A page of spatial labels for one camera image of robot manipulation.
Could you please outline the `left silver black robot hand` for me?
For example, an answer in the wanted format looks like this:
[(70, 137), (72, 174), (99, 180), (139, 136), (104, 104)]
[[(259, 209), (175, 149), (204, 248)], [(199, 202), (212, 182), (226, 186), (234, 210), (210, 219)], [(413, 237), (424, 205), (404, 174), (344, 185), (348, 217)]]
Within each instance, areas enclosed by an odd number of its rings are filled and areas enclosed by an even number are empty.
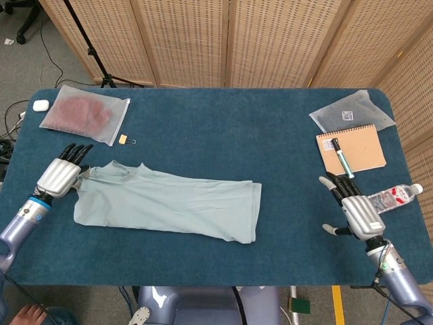
[(90, 170), (89, 165), (81, 163), (92, 148), (93, 144), (67, 145), (39, 178), (33, 196), (45, 202), (65, 196), (75, 186), (79, 177)]

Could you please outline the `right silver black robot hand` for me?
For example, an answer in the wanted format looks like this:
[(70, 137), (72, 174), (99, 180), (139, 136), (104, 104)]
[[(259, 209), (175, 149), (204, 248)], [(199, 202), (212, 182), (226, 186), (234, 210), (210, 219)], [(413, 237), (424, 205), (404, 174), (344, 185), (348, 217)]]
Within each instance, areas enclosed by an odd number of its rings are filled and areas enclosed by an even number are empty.
[(381, 238), (386, 226), (369, 199), (361, 194), (355, 182), (347, 176), (337, 176), (330, 172), (326, 174), (326, 177), (319, 177), (319, 182), (331, 192), (341, 207), (346, 217), (347, 226), (340, 228), (324, 223), (322, 228), (328, 234), (334, 236), (353, 235), (363, 242), (373, 238)]

